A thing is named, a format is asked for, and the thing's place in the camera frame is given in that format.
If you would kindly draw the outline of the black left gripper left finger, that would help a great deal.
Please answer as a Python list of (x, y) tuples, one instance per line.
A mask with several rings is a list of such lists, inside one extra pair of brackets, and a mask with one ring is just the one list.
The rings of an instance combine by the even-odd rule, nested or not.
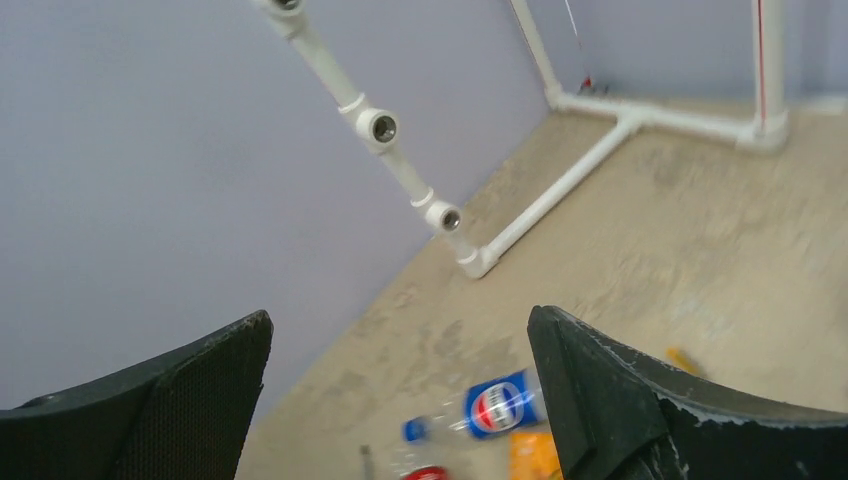
[(2, 410), (2, 478), (234, 478), (272, 337), (272, 320), (259, 310), (149, 360)]

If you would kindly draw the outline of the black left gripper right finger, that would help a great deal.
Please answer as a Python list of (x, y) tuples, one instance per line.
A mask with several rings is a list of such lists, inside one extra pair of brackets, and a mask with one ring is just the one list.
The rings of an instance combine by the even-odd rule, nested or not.
[(527, 333), (568, 479), (843, 479), (847, 417), (689, 374), (556, 306)]

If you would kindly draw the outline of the orange juice bottle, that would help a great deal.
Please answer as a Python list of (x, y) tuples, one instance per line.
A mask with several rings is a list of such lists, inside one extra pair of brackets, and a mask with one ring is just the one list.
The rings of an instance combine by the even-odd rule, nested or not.
[(510, 480), (563, 480), (553, 435), (513, 432), (509, 435)]

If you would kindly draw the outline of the pepsi label clear bottle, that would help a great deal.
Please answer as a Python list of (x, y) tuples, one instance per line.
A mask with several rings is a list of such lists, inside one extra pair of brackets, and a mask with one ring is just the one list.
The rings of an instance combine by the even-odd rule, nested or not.
[(401, 437), (413, 444), (465, 446), (546, 421), (538, 373), (530, 367), (459, 392), (434, 412), (404, 422)]

